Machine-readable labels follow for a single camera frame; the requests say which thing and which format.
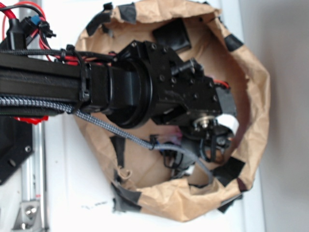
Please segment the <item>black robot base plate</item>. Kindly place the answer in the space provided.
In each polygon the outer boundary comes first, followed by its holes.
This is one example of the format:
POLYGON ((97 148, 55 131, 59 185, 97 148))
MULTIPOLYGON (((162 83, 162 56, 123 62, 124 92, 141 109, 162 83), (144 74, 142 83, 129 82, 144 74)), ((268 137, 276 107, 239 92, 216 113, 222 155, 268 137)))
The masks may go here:
POLYGON ((5 184, 32 152, 32 125, 2 116, 0 118, 1 185, 5 184))

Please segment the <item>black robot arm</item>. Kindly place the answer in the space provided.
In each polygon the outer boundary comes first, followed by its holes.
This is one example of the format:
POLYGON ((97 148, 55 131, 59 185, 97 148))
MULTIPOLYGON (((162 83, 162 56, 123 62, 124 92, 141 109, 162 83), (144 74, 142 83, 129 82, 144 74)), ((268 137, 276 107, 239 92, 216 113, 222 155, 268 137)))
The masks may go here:
POLYGON ((239 128, 227 83, 207 77, 195 59, 133 41, 115 56, 72 50, 3 50, 0 113, 39 118, 75 114, 123 138, 159 150, 180 177, 213 162, 239 128))

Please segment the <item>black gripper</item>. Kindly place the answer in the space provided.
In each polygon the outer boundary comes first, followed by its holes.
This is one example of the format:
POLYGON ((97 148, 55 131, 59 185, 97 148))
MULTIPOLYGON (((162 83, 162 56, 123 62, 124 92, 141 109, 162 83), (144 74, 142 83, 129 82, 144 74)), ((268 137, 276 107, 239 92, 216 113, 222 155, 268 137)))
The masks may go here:
POLYGON ((235 116, 204 116, 193 122, 189 134, 151 135, 150 141, 163 156, 163 164, 171 170, 171 178, 191 175, 199 165, 212 180, 212 173, 202 161, 216 162, 222 156, 239 128, 235 116))

